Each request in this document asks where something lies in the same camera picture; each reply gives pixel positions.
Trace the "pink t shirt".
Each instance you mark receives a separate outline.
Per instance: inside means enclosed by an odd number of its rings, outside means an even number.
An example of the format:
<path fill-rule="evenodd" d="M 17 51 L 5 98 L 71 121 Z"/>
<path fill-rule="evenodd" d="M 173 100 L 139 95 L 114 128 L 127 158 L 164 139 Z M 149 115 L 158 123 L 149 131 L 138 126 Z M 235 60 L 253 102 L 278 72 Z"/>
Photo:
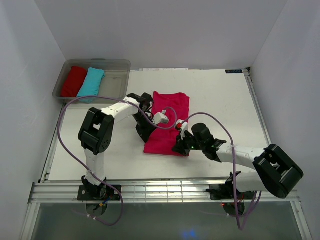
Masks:
<path fill-rule="evenodd" d="M 151 112 L 156 114 L 165 110 L 165 115 L 168 117 L 169 122 L 167 124 L 160 124 L 159 126 L 164 129 L 157 128 L 151 134 L 148 142 L 144 145 L 143 152 L 145 154 L 179 156 L 179 153 L 172 151 L 179 131 L 175 128 L 165 128 L 172 126 L 175 123 L 175 119 L 185 120 L 189 116 L 190 97 L 181 92 L 160 94 L 154 91 L 153 100 L 154 105 Z"/>

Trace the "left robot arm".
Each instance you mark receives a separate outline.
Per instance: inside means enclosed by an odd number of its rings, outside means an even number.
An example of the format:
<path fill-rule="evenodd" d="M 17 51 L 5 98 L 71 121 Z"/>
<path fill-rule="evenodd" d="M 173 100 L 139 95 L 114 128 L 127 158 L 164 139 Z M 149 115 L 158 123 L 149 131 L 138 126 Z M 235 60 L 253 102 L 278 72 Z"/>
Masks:
<path fill-rule="evenodd" d="M 84 188 L 95 200 L 100 200 L 106 195 L 106 187 L 96 180 L 106 180 L 104 152 L 112 141 L 114 125 L 127 117 L 133 116 L 137 125 L 136 131 L 146 143 L 156 127 L 149 121 L 152 117 L 144 117 L 151 109 L 154 100 L 148 93 L 142 96 L 130 93 L 124 99 L 126 102 L 118 102 L 109 107 L 88 110 L 80 128 L 78 139 L 84 149 L 86 165 L 89 168 L 86 175 L 81 178 Z"/>

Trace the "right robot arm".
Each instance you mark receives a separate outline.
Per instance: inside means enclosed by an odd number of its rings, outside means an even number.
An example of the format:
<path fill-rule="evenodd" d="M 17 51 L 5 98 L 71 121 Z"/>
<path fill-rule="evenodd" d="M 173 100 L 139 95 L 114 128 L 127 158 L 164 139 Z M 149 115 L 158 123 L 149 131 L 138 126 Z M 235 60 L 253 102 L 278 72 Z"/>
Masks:
<path fill-rule="evenodd" d="M 232 173 L 218 190 L 230 198 L 237 199 L 246 192 L 269 192 L 285 199 L 303 178 L 302 169 L 276 144 L 266 148 L 234 146 L 215 138 L 204 123 L 192 126 L 179 120 L 176 143 L 172 148 L 184 157 L 191 151 L 201 151 L 205 157 L 218 163 L 232 163 L 250 168 L 251 172 Z"/>

